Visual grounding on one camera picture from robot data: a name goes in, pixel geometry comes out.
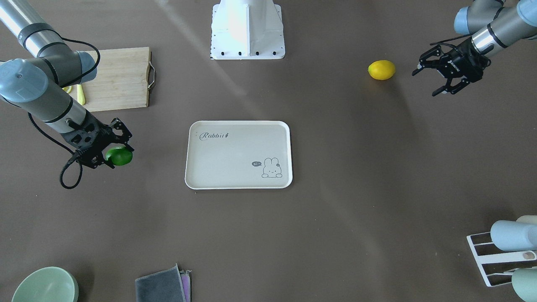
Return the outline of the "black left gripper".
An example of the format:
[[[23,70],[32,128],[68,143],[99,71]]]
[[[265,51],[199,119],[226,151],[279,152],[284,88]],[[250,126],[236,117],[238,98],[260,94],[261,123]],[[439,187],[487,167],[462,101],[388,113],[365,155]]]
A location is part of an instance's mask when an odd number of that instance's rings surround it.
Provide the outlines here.
[[[433,97],[458,93],[470,83],[481,80],[485,68],[490,65],[490,59],[475,48],[472,39],[466,39],[457,46],[445,41],[436,44],[419,57],[418,66],[412,72],[415,76],[423,69],[435,69],[446,78],[445,85],[432,92]],[[448,46],[451,50],[444,53],[441,46]]]

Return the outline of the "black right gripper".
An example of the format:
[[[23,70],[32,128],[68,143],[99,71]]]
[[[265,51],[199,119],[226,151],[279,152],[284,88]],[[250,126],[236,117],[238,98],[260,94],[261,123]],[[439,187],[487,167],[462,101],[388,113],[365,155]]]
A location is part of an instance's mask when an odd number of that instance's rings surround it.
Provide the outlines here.
[[[76,160],[83,166],[96,169],[101,165],[106,165],[111,169],[115,168],[115,165],[110,160],[106,160],[102,154],[102,151],[113,143],[112,130],[121,132],[121,134],[114,133],[116,136],[114,143],[124,145],[130,152],[134,151],[128,143],[132,133],[119,118],[114,118],[110,126],[100,122],[92,114],[86,114],[84,121],[80,124],[71,118],[66,118],[65,122],[73,128],[73,131],[64,133],[63,138],[75,147]]]

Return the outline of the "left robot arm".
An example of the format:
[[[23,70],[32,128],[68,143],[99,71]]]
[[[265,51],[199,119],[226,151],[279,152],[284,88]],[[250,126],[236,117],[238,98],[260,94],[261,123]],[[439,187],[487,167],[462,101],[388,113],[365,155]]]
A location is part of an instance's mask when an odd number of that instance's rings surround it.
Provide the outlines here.
[[[451,39],[434,42],[423,53],[413,75],[429,68],[437,70],[446,83],[432,92],[456,94],[482,79],[491,57],[522,39],[535,40],[537,3],[520,0],[506,7],[503,0],[474,0],[455,16],[454,29],[463,41],[454,45]]]

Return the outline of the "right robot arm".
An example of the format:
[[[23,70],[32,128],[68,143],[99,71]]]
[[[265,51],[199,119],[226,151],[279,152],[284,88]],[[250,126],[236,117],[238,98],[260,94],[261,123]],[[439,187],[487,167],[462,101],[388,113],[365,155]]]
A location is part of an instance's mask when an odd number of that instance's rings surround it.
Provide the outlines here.
[[[118,118],[108,125],[100,122],[63,90],[93,80],[99,60],[72,50],[26,0],[2,0],[0,9],[2,23],[33,56],[1,64],[1,96],[61,134],[75,148],[71,162],[114,168],[116,163],[102,151],[119,144],[132,153],[132,134]]]

